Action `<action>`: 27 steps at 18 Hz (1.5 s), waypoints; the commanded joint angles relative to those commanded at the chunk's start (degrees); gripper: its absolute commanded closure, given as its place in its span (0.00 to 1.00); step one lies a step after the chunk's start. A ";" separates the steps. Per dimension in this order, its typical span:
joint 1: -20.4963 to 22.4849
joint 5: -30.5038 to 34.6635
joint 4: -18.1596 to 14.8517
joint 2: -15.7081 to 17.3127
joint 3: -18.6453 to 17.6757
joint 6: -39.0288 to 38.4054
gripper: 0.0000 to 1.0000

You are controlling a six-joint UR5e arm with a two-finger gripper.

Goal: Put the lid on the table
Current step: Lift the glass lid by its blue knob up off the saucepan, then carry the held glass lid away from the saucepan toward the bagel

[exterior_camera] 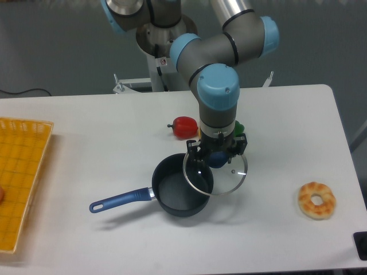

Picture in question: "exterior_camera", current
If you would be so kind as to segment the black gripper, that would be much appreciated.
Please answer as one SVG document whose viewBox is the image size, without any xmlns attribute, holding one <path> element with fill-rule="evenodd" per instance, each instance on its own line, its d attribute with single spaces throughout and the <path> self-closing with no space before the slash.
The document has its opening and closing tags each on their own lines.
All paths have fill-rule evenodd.
<svg viewBox="0 0 367 275">
<path fill-rule="evenodd" d="M 187 167 L 195 170 L 203 170 L 206 167 L 204 157 L 210 157 L 212 153 L 222 152 L 228 157 L 227 163 L 242 155 L 247 147 L 247 136 L 244 133 L 234 137 L 234 127 L 226 128 L 200 128 L 199 140 L 186 142 L 188 159 Z"/>
</svg>

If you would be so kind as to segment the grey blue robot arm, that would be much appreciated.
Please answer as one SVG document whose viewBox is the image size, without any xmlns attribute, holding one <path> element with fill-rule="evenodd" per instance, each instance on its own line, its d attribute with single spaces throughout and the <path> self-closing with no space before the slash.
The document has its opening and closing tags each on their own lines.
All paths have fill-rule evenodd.
<svg viewBox="0 0 367 275">
<path fill-rule="evenodd" d="M 180 1 L 102 1 L 111 26 L 136 31 L 146 55 L 154 92 L 188 87 L 199 104 L 200 143 L 190 143 L 192 160 L 220 168 L 246 147 L 235 134 L 239 77 L 235 66 L 274 51 L 279 30 L 256 15 L 250 1 L 212 1 L 222 32 L 202 39 Z"/>
</svg>

